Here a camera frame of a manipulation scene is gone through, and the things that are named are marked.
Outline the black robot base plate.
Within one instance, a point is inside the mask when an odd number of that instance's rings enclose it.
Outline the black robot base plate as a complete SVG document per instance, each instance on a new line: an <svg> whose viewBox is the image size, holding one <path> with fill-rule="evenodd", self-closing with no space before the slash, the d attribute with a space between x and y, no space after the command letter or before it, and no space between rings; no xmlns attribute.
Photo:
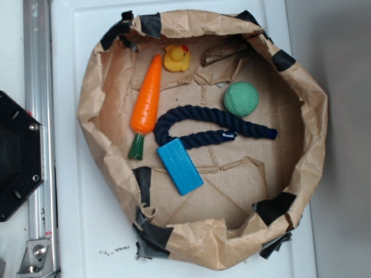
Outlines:
<svg viewBox="0 0 371 278"><path fill-rule="evenodd" d="M1 91L1 222L42 183L41 125Z"/></svg>

